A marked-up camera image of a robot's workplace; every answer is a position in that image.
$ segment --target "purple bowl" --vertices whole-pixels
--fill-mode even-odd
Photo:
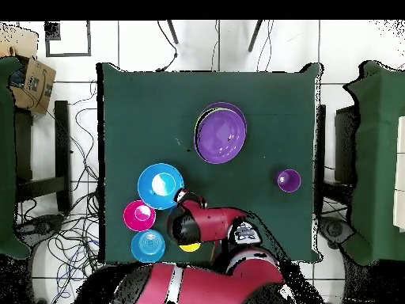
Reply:
[[[226,108],[226,109],[230,109],[231,111],[234,111],[243,120],[245,131],[248,131],[248,123],[246,122],[244,113],[242,113],[242,111],[234,104],[225,103],[223,101],[220,101],[218,103],[213,103],[213,104],[207,106],[205,110],[212,109],[212,108]]]
[[[246,138],[245,121],[230,109],[206,108],[195,127],[195,150],[212,164],[225,163],[239,153]]]
[[[293,169],[283,170],[278,173],[276,181],[284,192],[295,192],[301,186],[301,176]]]

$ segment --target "pink bowl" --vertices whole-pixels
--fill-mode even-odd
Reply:
[[[123,212],[123,221],[130,230],[144,231],[153,226],[156,220],[156,212],[141,200],[129,203]]]

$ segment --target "cable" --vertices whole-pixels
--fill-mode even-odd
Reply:
[[[83,100],[80,100],[80,101],[76,101],[75,103],[70,104],[70,105],[75,105],[75,104],[77,104],[78,102],[87,101],[87,100],[91,99],[92,97],[94,97],[94,95],[96,94],[96,90],[94,91],[94,93],[91,92],[91,85],[92,85],[92,84],[93,84],[93,81],[90,83],[90,93],[92,94],[90,98],[83,99]],[[35,98],[30,92],[28,92],[26,89],[23,88],[22,90],[23,90],[23,92],[25,92],[25,93],[32,99],[32,102],[33,102],[33,105],[34,105],[36,98]],[[42,108],[43,108],[45,111],[47,111],[47,114],[49,114],[49,115],[51,116],[51,118],[52,118],[55,122],[57,122],[57,123],[59,124],[59,126],[68,134],[68,136],[70,137],[70,139],[73,141],[73,143],[74,143],[74,144],[76,145],[76,147],[79,149],[79,152],[80,152],[81,156],[83,157],[83,164],[84,164],[85,168],[84,168],[84,170],[81,172],[81,175],[80,175],[80,177],[78,178],[78,181],[77,181],[77,183],[76,183],[76,187],[75,187],[72,191],[75,191],[75,190],[78,188],[78,185],[79,185],[79,183],[80,183],[80,181],[81,181],[81,179],[82,179],[82,177],[83,177],[83,175],[84,175],[85,172],[87,172],[92,178],[94,178],[96,181],[98,181],[97,175],[94,173],[93,169],[92,169],[90,166],[88,166],[87,163],[86,163],[86,162],[87,162],[87,157],[89,156],[91,150],[92,150],[93,147],[94,147],[94,137],[93,137],[86,129],[84,129],[83,126],[80,125],[79,122],[78,122],[78,114],[79,114],[79,113],[81,113],[81,112],[83,112],[83,111],[86,111],[86,110],[90,110],[90,109],[96,109],[96,108],[84,108],[84,109],[82,109],[81,111],[77,112],[77,113],[76,113],[76,116],[75,116],[75,122],[76,122],[76,124],[77,124],[82,130],[86,131],[86,132],[90,135],[90,137],[92,138],[92,146],[90,147],[89,152],[88,152],[87,155],[85,156],[85,151],[83,150],[83,148],[81,147],[81,145],[80,145],[72,136],[70,136],[69,132],[65,129],[65,127],[64,127],[63,125],[61,125],[61,123],[60,123],[52,114],[50,114],[50,112],[49,112],[41,103],[39,103],[39,104],[42,106]]]
[[[268,68],[268,66],[269,66],[269,63],[270,63],[270,60],[271,60],[271,40],[270,40],[270,34],[271,34],[271,31],[273,30],[273,24],[274,24],[274,20],[271,22],[271,28],[270,28],[270,20],[267,22],[267,38],[266,38],[266,40],[264,41],[264,45],[263,45],[263,47],[262,47],[262,51],[260,52],[259,60],[257,61],[256,72],[259,72],[260,59],[262,58],[263,50],[264,50],[264,47],[266,47],[266,43],[267,43],[268,40],[269,40],[269,45],[270,45],[270,57],[269,57],[269,61],[267,62],[266,70],[265,70],[265,71],[267,71],[267,68]]]
[[[156,69],[156,72],[160,72],[160,71],[166,71],[168,67],[170,67],[172,65],[172,63],[174,62],[174,60],[177,57],[177,49],[176,47],[172,44],[172,42],[170,42],[170,40],[168,39],[168,37],[166,36],[165,32],[163,31],[163,29],[161,28],[161,24],[159,23],[159,21],[157,21],[157,25],[159,26],[159,29],[161,30],[162,34],[165,36],[166,40],[168,41],[168,43],[172,46],[172,48],[174,49],[174,56],[172,61],[170,62],[169,65],[162,67],[161,69]]]
[[[266,65],[266,71],[267,71],[267,68],[269,67],[270,60],[271,60],[271,38],[270,38],[270,34],[271,34],[271,31],[273,30],[273,24],[274,24],[274,20],[271,22],[271,28],[269,30],[269,24],[267,23],[267,37],[269,39],[269,45],[270,45],[270,56],[269,56],[269,60],[268,60],[267,65]]]
[[[331,168],[331,167],[328,167],[328,166],[325,166],[325,165],[324,165],[324,168],[325,168],[325,169],[329,169],[329,170],[335,170],[335,168]]]
[[[333,209],[333,211],[322,212],[322,213],[321,213],[322,215],[326,215],[326,214],[330,214],[330,213],[337,213],[338,215],[340,215],[340,217],[343,218],[343,220],[346,221],[345,216],[342,215],[342,214],[340,213],[340,211],[347,210],[347,207],[342,207],[342,208],[340,208],[340,209],[336,209],[336,208],[332,205],[331,202],[328,202],[327,200],[324,200],[324,202],[327,203],[327,204]]]
[[[71,105],[71,106],[76,105],[83,101],[88,101],[88,100],[92,99],[97,92],[96,90],[94,90],[94,92],[92,91],[92,84],[93,84],[93,82],[91,82],[91,84],[90,84],[90,93],[91,93],[90,98],[76,101],[75,103],[69,104],[69,105]],[[35,104],[36,98],[34,96],[32,96],[30,94],[30,92],[28,92],[27,90],[23,89],[23,91],[27,94],[28,97],[30,97],[32,99],[32,106],[33,106]],[[85,165],[85,168],[83,169],[83,171],[78,179],[76,188],[74,188],[74,190],[76,190],[78,188],[79,182],[81,181],[83,174],[86,171],[89,176],[95,178],[98,181],[98,176],[93,172],[93,169],[87,165],[88,156],[94,147],[94,137],[85,128],[83,128],[83,126],[80,125],[78,122],[78,116],[81,112],[83,112],[85,110],[89,110],[89,109],[96,109],[96,108],[83,108],[82,110],[80,110],[76,113],[76,116],[74,118],[76,124],[83,131],[85,131],[87,134],[89,134],[89,136],[92,139],[92,146],[90,147],[89,152],[86,154],[85,151],[83,150],[83,148],[81,147],[81,145],[70,136],[70,134],[67,132],[65,127],[63,125],[61,125],[60,122],[52,114],[50,114],[50,112],[41,103],[39,103],[39,104],[44,108],[44,110],[47,111],[47,114],[49,114],[52,117],[52,119],[54,119],[54,121],[56,123],[58,123],[59,126],[69,135],[70,139],[74,142],[74,144],[78,148],[81,156],[83,157],[83,163]],[[81,217],[76,218],[76,219],[66,221],[66,219],[68,219],[72,215],[71,212],[73,211],[73,209],[84,199],[86,199],[85,215],[84,216],[82,215]],[[33,208],[35,208],[37,205],[36,200],[33,199],[33,201],[34,201],[34,206],[29,208],[24,214],[21,213],[20,216],[22,217],[23,220],[27,220],[27,218],[31,218],[31,219],[33,218],[32,216],[28,215],[28,213]],[[68,288],[68,286],[70,286],[72,288],[72,292],[73,292],[73,287],[72,287],[71,281],[81,280],[81,279],[75,279],[75,277],[77,277],[77,273],[79,273],[79,275],[81,273],[82,278],[87,278],[89,275],[91,275],[93,272],[95,272],[100,267],[100,265],[97,263],[97,249],[98,249],[98,245],[99,245],[98,237],[96,237],[95,235],[93,235],[89,232],[89,228],[91,227],[91,225],[93,225],[94,223],[98,224],[98,205],[97,205],[97,193],[96,192],[89,192],[87,195],[83,195],[82,197],[80,197],[79,199],[76,200],[76,202],[72,205],[69,212],[67,214],[65,214],[65,220],[63,221],[63,225],[65,226],[72,222],[74,222],[72,227],[70,227],[67,230],[60,230],[59,232],[56,233],[56,235],[54,237],[48,239],[48,241],[47,241],[47,248],[48,248],[50,254],[55,259],[61,261],[61,265],[59,266],[59,269],[57,271],[57,276],[56,276],[57,294],[53,298],[51,304],[56,304],[56,302],[58,301],[59,298],[69,298],[70,297],[70,293],[68,291],[66,291],[66,289]],[[56,249],[62,251],[63,256],[66,258],[65,260],[61,259],[60,257],[57,257],[54,254],[54,252],[52,251],[52,248],[50,246],[51,241],[55,241]],[[64,241],[74,242],[75,245],[73,245],[69,248],[66,248],[63,244]],[[75,250],[73,256],[67,255],[66,252],[68,252],[72,249]],[[65,272],[64,272],[64,274],[61,275],[63,266],[65,267]]]
[[[218,45],[218,43],[219,43],[219,31],[218,31],[218,28],[217,28],[217,24],[218,24],[218,20],[215,20],[215,30],[217,31],[218,40],[217,40],[217,43],[214,45],[214,50],[212,51],[212,57],[211,57],[211,71],[212,71],[212,68],[214,67],[215,48],[217,47],[217,45]]]

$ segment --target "white floor tile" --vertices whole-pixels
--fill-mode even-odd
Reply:
[[[405,230],[405,192],[396,191],[394,197],[394,225]]]
[[[313,274],[312,274],[313,264],[300,261],[299,265],[300,265],[300,270],[301,270],[302,275],[306,279],[312,279],[312,277],[313,277]]]
[[[398,68],[404,63],[405,40],[383,21],[321,20],[322,82],[348,83],[357,79],[358,66],[376,60]]]
[[[405,153],[396,155],[396,189],[405,191]]]
[[[315,280],[314,286],[325,302],[342,304],[345,287],[344,280]]]
[[[398,153],[405,154],[405,116],[401,116],[398,122]]]
[[[80,183],[78,188],[72,192],[72,203],[75,203],[76,200],[80,199],[82,196],[87,195],[89,191],[93,192],[97,186],[95,183]],[[75,183],[72,183],[72,189],[75,188]],[[32,210],[32,216],[36,217],[37,215],[49,214],[50,211],[43,210],[42,213],[38,213]],[[72,215],[66,221],[74,221],[64,224],[62,230],[68,230],[72,227],[76,228],[74,232],[60,232],[64,237],[54,236],[49,241],[43,241],[34,256],[33,266],[32,266],[32,276],[34,277],[56,277],[56,276],[65,276],[66,277],[66,265],[64,263],[69,262],[69,258],[73,257],[75,252],[78,250],[79,241],[71,241],[67,238],[79,238],[83,229],[86,229],[88,226],[89,232],[96,237],[99,237],[98,224],[90,221],[84,221],[83,219],[77,222],[82,218],[86,213],[86,198],[84,198],[77,206],[72,210]],[[65,253],[60,248],[69,249]],[[80,264],[79,260],[82,258],[81,252],[77,264]],[[83,277],[82,272],[76,271],[74,277]]]
[[[98,141],[97,141],[97,91],[95,83],[55,83],[48,111],[54,115],[55,101],[68,101],[70,114],[70,136],[78,142],[85,152],[91,149],[92,139],[75,121],[78,122],[94,138],[94,145],[87,157],[87,164],[98,175]],[[84,159],[77,145],[71,141],[70,157],[71,179],[77,181],[84,169]],[[32,176],[33,179],[53,177],[55,175],[55,121],[50,115],[35,113],[32,125]],[[82,181],[87,181],[87,173]]]
[[[318,251],[323,255],[322,261],[314,264],[314,279],[344,279],[343,258],[338,249],[330,249],[327,241],[318,234]]]
[[[61,39],[49,41],[49,52],[51,54],[87,54],[89,52],[87,31],[87,21],[61,21]]]
[[[210,70],[217,41],[215,20],[174,20],[179,44],[174,44],[166,21],[159,21],[166,36],[177,49],[177,58],[168,70]],[[175,50],[156,21],[119,22],[119,67],[126,71],[155,71],[166,67]]]
[[[75,29],[68,29],[68,25],[61,21],[61,41],[50,41],[50,49],[51,44],[53,46],[59,44],[59,51],[80,52],[74,42],[75,34],[78,32]],[[118,21],[90,21],[91,56],[80,57],[46,57],[44,22],[22,21],[21,27],[39,34],[37,58],[56,70],[57,82],[90,82],[97,79],[96,64],[98,62],[118,64]],[[87,31],[82,28],[81,39],[86,33]]]
[[[351,95],[342,85],[321,85],[320,103],[326,105],[325,165],[335,167],[335,116],[336,111],[354,104]],[[335,171],[325,169],[325,180],[335,181]]]
[[[265,20],[252,52],[248,47],[257,20],[221,21],[221,71],[256,71],[268,31],[270,40],[263,49],[259,71],[298,72],[318,61],[318,20]]]
[[[51,193],[49,195],[41,197],[36,197],[35,201],[36,201],[35,207],[34,207],[35,203],[33,200],[27,200],[23,202],[22,208],[24,214],[32,207],[33,209],[27,213],[27,216],[32,216],[34,218],[40,215],[57,215],[59,213],[55,193]]]
[[[33,279],[34,296],[36,299],[44,298],[47,304],[52,304],[58,293],[62,293],[55,304],[71,304],[77,297],[77,290],[83,284],[84,280],[72,280],[67,284],[66,289],[58,288],[66,285],[66,280],[62,279],[56,282],[56,279]]]

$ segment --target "green table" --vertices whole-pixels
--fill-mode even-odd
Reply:
[[[158,162],[174,165],[186,188],[211,207],[238,207],[256,213],[293,260],[313,261],[312,153],[315,79],[318,64],[300,73],[122,72],[102,64],[105,147],[105,262],[132,262],[134,232],[123,222],[125,206],[136,199],[141,172]],[[194,149],[200,112],[216,101],[245,114],[244,147],[221,165],[204,162]],[[275,183],[280,169],[296,169],[301,188],[284,193]],[[153,228],[166,241],[162,261],[209,264],[213,244],[186,253],[165,229],[168,212],[158,211]],[[272,250],[271,241],[263,246]]]
[[[0,59],[0,253],[16,259],[31,255],[31,249],[17,240],[13,224],[17,219],[16,145],[14,141],[14,100],[9,76],[22,65],[14,57]]]
[[[393,225],[398,121],[405,116],[405,72],[376,62],[361,65],[361,75],[347,88],[354,96],[361,122],[356,132],[351,224],[357,233],[343,248],[361,265],[405,260],[405,234]]]

